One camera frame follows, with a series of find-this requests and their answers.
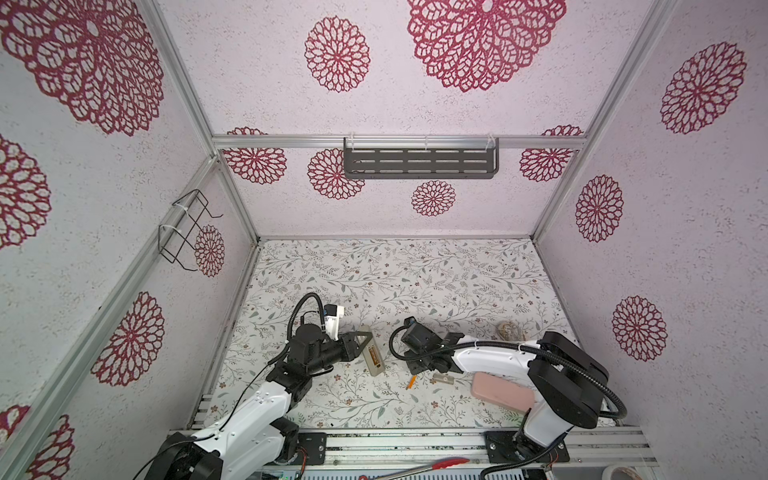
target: orange object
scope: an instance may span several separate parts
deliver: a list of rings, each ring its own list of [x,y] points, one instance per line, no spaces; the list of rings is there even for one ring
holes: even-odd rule
[[[535,400],[533,390],[483,372],[472,380],[472,396],[520,413],[532,409]]]

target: floral tablecloth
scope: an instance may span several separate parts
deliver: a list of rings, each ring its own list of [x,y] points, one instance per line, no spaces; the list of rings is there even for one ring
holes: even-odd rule
[[[408,316],[440,335],[499,339],[498,327],[510,323],[527,339],[554,330],[574,340],[528,240],[270,240],[235,325],[206,425],[229,412],[282,348],[290,313],[308,291],[345,306],[341,331],[372,327],[386,371],[371,377],[360,357],[315,378],[287,414],[307,428],[519,425],[519,414],[472,397],[472,374],[452,374],[455,383],[448,385],[424,372],[406,389],[412,376],[386,344]],[[310,301],[302,311],[315,308]],[[318,321],[314,313],[306,318]]]

